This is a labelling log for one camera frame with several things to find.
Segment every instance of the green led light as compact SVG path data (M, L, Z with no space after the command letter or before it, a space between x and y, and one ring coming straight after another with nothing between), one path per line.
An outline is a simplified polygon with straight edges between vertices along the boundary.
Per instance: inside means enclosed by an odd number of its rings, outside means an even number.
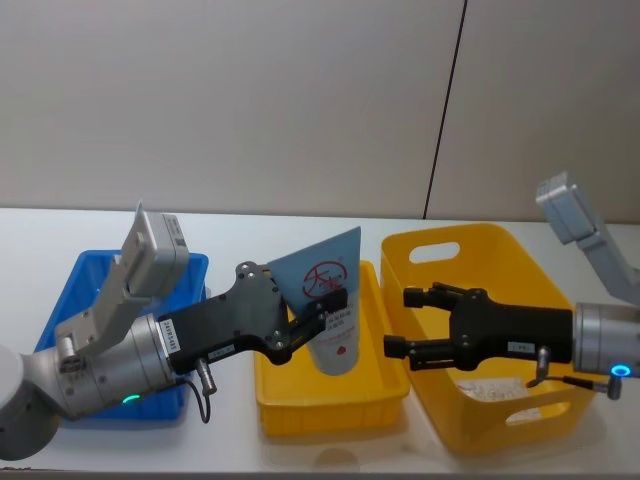
M134 393L133 395L129 395L128 397L124 397L122 399L122 403L129 403L129 402L133 402L134 400L138 400L141 397L141 395L138 395L137 393Z

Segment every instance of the table surface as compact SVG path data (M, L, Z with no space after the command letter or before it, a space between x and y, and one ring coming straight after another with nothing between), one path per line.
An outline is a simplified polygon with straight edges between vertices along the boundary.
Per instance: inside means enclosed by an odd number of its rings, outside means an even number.
M32 352L78 254L119 248L132 220L127 212L0 209L2 343ZM266 262L357 225L362 258L379 274L386 236L463 223L205 214L179 214L179 220L190 251L209 257L206 283L214 294L231 287L242 261ZM498 224L515 235L572 302L620 303L607 294L577 247L562 246L546 224ZM628 261L640 265L640 227L616 225L611 232ZM190 401L177 425L61 428L35 456L2 466L101 472L640 472L639 382L625 382L618 402L598 395L567 437L460 459L442 446L413 393L404 401L402 425L378 436L267 439L257 420L252 355L212 367L219 392L209 425L201 423Z

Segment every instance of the basket handle hole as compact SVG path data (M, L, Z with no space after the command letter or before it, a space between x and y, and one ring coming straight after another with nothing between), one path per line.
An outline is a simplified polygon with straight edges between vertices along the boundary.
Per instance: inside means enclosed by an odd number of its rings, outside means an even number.
M460 253L460 244L457 242L436 243L414 248L409 254L409 260L412 263L438 262L451 260L458 253Z
M522 410L509 415L505 420L507 427L522 425L523 423L535 422L543 418L557 417L569 410L570 402L558 402L549 405L543 405L537 408Z

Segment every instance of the yellow plastic bin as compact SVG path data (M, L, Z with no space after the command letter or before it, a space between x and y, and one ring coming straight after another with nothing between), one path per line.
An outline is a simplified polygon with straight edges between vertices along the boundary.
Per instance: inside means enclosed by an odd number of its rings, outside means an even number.
M391 333L375 270L360 263L360 355L349 373L318 371L308 348L272 365L256 354L256 400L268 436L326 433L393 425L409 380L400 362L384 357L383 337Z
M457 243L450 259L413 263L417 247ZM506 230L469 224L393 235L382 243L382 292L394 334L407 339L449 337L449 312L404 308L405 287L434 282L487 290L496 302L571 308L542 269ZM458 454L496 452L550 440L574 429L593 393L560 382L524 385L535 376L525 360L489 359L474 372L456 369L411 372L409 379L443 443ZM553 364L550 375L572 375ZM599 376L578 374L603 380Z

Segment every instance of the gray wall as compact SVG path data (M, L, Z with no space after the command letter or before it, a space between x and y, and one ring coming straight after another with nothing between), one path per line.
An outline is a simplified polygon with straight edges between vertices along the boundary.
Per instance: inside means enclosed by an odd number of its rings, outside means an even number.
M464 5L0 1L0 206L640 221L640 2Z

